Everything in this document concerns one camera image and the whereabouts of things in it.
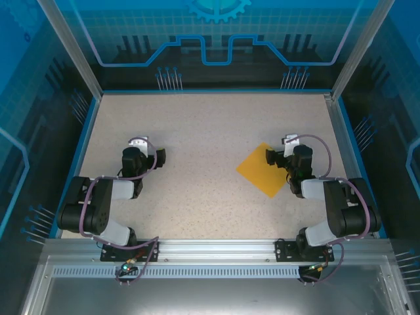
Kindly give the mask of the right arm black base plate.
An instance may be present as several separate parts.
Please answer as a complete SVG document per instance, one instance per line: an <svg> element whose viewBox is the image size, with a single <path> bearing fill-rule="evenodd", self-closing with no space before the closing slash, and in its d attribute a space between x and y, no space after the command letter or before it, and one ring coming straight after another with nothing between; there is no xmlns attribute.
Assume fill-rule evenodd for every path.
<svg viewBox="0 0 420 315"><path fill-rule="evenodd" d="M333 250L327 246L311 247L304 240L278 239L274 243L274 253L278 263L283 262L333 262Z"/></svg>

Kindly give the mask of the aluminium mounting rail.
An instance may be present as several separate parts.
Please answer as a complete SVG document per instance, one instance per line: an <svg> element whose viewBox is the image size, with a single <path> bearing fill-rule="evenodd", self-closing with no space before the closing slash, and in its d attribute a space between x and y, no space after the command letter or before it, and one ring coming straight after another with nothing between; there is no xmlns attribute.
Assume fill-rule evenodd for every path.
<svg viewBox="0 0 420 315"><path fill-rule="evenodd" d="M158 264L274 264L274 240L161 240ZM395 260L390 241L364 239L344 244L345 264L382 264ZM93 264L100 249L91 240L47 240L41 263Z"/></svg>

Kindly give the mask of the right aluminium frame post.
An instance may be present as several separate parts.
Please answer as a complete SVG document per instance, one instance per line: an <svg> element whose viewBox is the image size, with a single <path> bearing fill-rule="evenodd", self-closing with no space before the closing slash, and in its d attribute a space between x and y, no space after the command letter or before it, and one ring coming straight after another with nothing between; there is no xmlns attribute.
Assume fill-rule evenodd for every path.
<svg viewBox="0 0 420 315"><path fill-rule="evenodd" d="M360 37L358 38L331 90L331 100L333 102L337 101L343 93L394 2L395 0L378 0L375 9L373 10L369 20L366 22Z"/></svg>

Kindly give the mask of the aluminium frame post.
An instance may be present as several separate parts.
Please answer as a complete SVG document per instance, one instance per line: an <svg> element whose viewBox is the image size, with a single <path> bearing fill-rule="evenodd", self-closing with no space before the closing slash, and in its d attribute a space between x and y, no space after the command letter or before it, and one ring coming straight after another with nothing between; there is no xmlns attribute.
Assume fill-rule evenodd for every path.
<svg viewBox="0 0 420 315"><path fill-rule="evenodd" d="M375 9L373 10L369 20L366 22L360 37L358 38L331 90L331 100L333 102L337 101L343 93L394 2L395 0L378 0Z"/></svg>
<svg viewBox="0 0 420 315"><path fill-rule="evenodd" d="M37 0L37 2L63 44L66 52L75 64L92 96L101 101L103 91L100 84L89 66L89 63L87 62L87 59L85 58L68 23L55 3L55 0Z"/></svg>

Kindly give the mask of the aluminium side rail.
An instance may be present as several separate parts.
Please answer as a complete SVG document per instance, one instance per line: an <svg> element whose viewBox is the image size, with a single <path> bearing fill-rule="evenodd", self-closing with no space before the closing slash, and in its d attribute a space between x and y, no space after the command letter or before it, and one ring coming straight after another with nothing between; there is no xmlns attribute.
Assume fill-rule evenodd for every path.
<svg viewBox="0 0 420 315"><path fill-rule="evenodd" d="M333 100L329 93L326 93L324 98L341 153L345 173L348 178L362 177L367 184L373 204L377 205L344 102L341 97L338 100Z"/></svg>

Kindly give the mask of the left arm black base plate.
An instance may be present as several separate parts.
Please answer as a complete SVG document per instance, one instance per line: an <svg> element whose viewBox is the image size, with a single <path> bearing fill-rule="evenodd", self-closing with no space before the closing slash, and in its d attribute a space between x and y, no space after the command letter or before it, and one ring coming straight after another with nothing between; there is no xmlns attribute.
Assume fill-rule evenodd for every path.
<svg viewBox="0 0 420 315"><path fill-rule="evenodd" d="M137 262L145 263L150 253L152 254L150 261L153 263L157 262L159 255L159 242L157 242L156 245L150 243L140 249L132 250L117 249L110 245L103 245L100 260L102 262L122 263L128 261L129 259L136 259Z"/></svg>

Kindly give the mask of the left aluminium frame post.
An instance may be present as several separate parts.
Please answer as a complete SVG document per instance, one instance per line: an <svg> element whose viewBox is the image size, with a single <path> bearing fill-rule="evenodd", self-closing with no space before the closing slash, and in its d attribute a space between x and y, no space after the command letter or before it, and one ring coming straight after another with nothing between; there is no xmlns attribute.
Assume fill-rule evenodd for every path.
<svg viewBox="0 0 420 315"><path fill-rule="evenodd" d="M63 44L66 52L75 64L92 96L101 101L103 91L100 84L89 66L89 63L87 62L87 59L85 58L68 23L55 3L55 0L37 0L37 2Z"/></svg>

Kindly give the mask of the sheet metal panel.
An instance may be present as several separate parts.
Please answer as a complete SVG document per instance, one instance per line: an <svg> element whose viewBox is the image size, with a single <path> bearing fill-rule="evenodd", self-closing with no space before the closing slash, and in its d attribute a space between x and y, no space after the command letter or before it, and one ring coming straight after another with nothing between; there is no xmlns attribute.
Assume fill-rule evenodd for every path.
<svg viewBox="0 0 420 315"><path fill-rule="evenodd" d="M19 315L417 315L389 264L346 265L328 281L53 278L38 266Z"/></svg>

